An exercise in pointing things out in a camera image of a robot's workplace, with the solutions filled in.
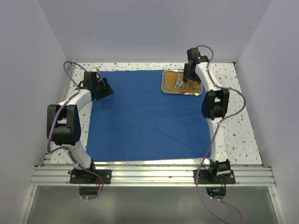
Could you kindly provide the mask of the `steel tray with orange mat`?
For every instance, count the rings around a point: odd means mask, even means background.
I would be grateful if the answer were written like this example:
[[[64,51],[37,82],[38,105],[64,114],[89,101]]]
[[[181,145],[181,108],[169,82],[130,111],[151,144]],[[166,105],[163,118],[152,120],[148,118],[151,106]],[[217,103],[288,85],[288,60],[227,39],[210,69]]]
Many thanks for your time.
[[[177,90],[175,88],[175,83],[176,83],[176,80],[177,80],[177,71],[178,70],[164,70],[163,71],[163,74],[162,74],[162,83],[161,83],[161,90],[162,90],[163,93],[166,93],[166,94],[176,94],[176,95],[191,95],[191,96],[199,96],[199,95],[202,94],[202,92],[203,92],[202,84],[194,82],[194,81],[193,81],[194,84],[198,86],[197,89],[191,90],[190,83],[188,81],[188,82],[186,82],[186,90],[184,90],[183,88],[180,88],[180,89]],[[181,79],[183,79],[183,73],[184,73],[184,71],[183,70],[179,70],[179,71],[180,71]],[[164,74],[165,73],[167,74],[169,85],[172,87],[171,91],[165,91],[164,90],[164,87],[166,86],[166,84],[164,82]]]

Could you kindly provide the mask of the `blue surgical drape cloth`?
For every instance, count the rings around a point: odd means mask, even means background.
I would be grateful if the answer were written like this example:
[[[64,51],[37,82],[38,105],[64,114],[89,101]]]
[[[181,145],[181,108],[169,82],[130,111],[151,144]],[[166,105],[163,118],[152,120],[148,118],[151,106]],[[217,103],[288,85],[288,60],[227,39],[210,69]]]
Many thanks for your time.
[[[166,94],[162,71],[104,71],[114,91],[93,101],[87,153],[94,161],[203,157],[210,144],[204,95]]]

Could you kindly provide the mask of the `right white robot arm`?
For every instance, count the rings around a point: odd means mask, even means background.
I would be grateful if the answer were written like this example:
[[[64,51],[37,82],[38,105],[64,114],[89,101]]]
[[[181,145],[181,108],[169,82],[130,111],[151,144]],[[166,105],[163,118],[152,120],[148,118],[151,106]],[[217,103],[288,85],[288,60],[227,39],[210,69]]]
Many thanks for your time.
[[[207,56],[201,55],[198,48],[187,50],[187,60],[184,65],[183,81],[200,83],[206,92],[201,111],[208,122],[211,137],[208,178],[213,183],[219,183],[231,170],[225,149],[224,133],[220,128],[221,120],[228,111],[229,90],[216,81],[209,67],[210,60]]]

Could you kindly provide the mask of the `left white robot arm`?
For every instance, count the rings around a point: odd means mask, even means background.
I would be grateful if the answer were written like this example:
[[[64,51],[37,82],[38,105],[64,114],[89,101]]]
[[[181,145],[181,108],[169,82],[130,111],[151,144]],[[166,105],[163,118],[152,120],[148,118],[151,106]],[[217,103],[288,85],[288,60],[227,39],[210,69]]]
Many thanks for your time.
[[[65,101],[47,108],[47,152],[63,149],[73,163],[71,175],[92,183],[99,178],[94,162],[81,143],[79,112],[90,102],[114,94],[108,79],[98,71],[85,71],[84,79]]]

